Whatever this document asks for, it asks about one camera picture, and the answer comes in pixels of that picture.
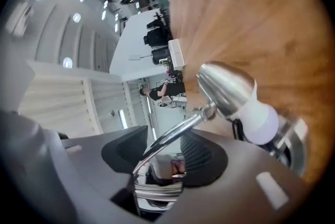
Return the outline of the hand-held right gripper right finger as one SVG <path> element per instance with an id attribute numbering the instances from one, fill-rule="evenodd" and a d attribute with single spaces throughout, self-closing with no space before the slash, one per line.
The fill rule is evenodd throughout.
<path id="1" fill-rule="evenodd" d="M 212 184 L 184 188 L 157 223 L 283 223 L 303 202 L 301 177 L 263 149 L 194 129 L 225 150 L 228 164 Z"/>

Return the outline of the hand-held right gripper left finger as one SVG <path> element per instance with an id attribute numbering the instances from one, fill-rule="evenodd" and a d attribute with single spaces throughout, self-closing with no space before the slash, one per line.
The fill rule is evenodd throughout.
<path id="1" fill-rule="evenodd" d="M 147 147 L 147 127 L 76 139 L 44 130 L 51 160 L 77 223 L 147 223 L 132 172 Z"/>

